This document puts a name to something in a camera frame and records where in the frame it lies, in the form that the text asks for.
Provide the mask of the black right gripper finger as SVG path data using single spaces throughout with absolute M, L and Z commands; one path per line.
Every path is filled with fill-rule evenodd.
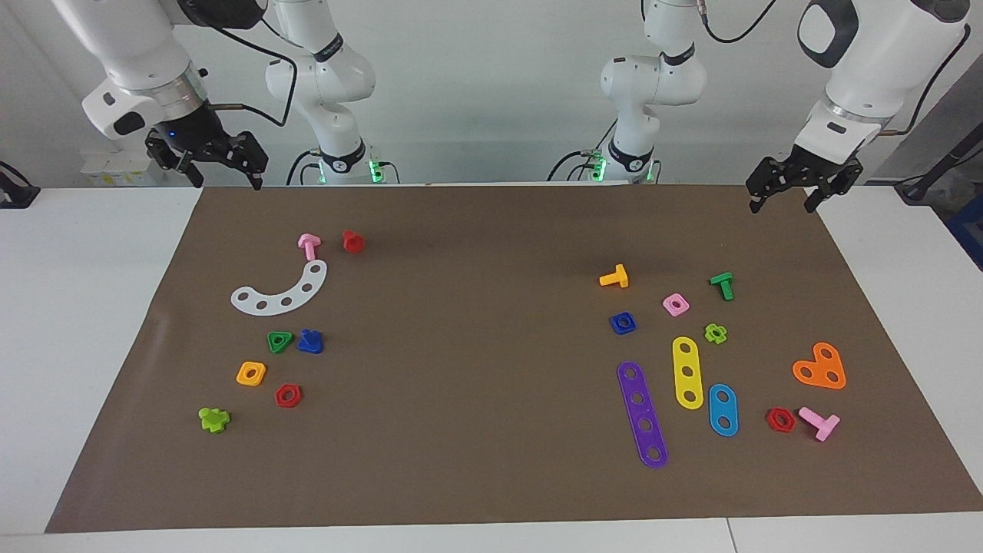
M 161 136 L 146 136 L 145 150 L 163 171 L 176 171 L 184 175 L 194 188 L 203 188 L 204 176 L 194 164 L 194 153 L 176 154 Z
M 230 166 L 248 178 L 250 186 L 260 191 L 268 155 L 253 133 L 241 132 L 230 138 Z

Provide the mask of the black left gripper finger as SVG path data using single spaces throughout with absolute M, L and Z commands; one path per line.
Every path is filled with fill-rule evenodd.
M 752 214 L 758 214 L 766 200 L 776 194 L 790 189 L 791 184 L 786 178 L 786 165 L 776 158 L 765 157 L 758 163 L 751 175 L 746 179 L 746 189 L 749 193 L 749 209 Z
M 825 200 L 835 195 L 845 195 L 862 171 L 863 165 L 860 161 L 847 161 L 843 167 L 836 168 L 829 175 L 821 171 L 812 171 L 812 169 L 805 171 L 802 178 L 803 184 L 807 187 L 814 187 L 814 189 L 804 200 L 804 209 L 809 214 L 815 213 Z

